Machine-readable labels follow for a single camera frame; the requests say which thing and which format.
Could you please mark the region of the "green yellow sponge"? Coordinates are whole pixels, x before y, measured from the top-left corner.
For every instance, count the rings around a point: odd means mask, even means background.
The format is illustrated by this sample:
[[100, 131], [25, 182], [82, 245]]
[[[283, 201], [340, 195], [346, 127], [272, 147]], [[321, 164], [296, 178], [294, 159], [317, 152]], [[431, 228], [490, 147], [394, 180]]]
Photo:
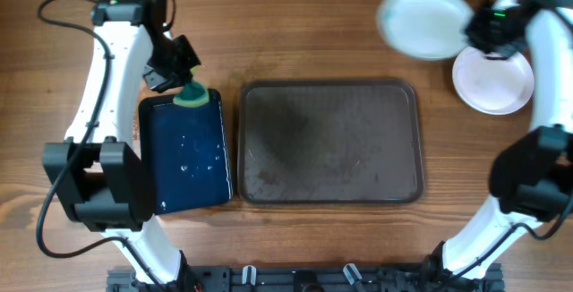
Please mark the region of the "green yellow sponge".
[[186, 75], [182, 89], [175, 94], [173, 103], [179, 107], [195, 108], [209, 103], [210, 95], [208, 89], [194, 80], [195, 74], [201, 69], [201, 65], [191, 68]]

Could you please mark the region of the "white plate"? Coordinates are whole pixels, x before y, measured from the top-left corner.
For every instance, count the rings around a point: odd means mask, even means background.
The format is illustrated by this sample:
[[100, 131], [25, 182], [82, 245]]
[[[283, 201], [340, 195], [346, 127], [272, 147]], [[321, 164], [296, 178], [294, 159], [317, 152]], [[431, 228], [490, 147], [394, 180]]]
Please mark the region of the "white plate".
[[376, 26], [400, 54], [437, 61], [457, 56], [467, 46], [464, 28], [473, 15], [465, 0], [383, 0]]
[[520, 53], [508, 60], [494, 54], [490, 60], [474, 47], [457, 56], [452, 81], [469, 107], [495, 116], [518, 111], [532, 98], [535, 86], [532, 67]]

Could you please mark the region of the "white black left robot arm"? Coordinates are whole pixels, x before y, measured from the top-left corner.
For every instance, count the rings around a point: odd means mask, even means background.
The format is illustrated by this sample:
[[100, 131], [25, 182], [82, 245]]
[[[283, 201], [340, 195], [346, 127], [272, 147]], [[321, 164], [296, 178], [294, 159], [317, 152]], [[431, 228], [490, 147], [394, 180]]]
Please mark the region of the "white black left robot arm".
[[49, 200], [69, 220], [122, 251], [139, 291], [198, 291], [201, 283], [156, 216], [157, 187], [133, 149], [142, 83], [175, 90], [180, 107], [201, 107], [208, 90], [193, 79], [200, 59], [185, 36], [172, 38], [175, 0], [94, 0], [93, 57], [81, 104], [61, 142], [45, 146]]

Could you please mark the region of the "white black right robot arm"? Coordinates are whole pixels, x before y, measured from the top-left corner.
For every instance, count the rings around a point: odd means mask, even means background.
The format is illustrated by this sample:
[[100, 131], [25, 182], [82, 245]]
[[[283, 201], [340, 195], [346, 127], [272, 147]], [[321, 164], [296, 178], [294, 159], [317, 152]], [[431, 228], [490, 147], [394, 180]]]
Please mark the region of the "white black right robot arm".
[[481, 279], [522, 235], [552, 238], [572, 212], [572, 0], [486, 0], [464, 29], [490, 61], [527, 47], [537, 82], [528, 133], [494, 160], [489, 195], [421, 265], [420, 281], [447, 288]]

